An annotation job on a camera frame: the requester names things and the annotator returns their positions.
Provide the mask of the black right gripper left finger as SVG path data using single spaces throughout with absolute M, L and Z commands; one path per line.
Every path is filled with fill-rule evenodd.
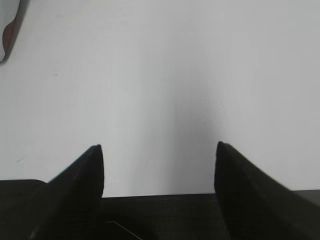
M 49 182 L 0 181 L 2 240 L 87 240 L 104 190 L 101 145 L 93 145 Z

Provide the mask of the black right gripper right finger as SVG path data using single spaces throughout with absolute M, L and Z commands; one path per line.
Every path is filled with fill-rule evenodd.
M 320 206 L 218 142 L 214 190 L 233 240 L 318 240 Z

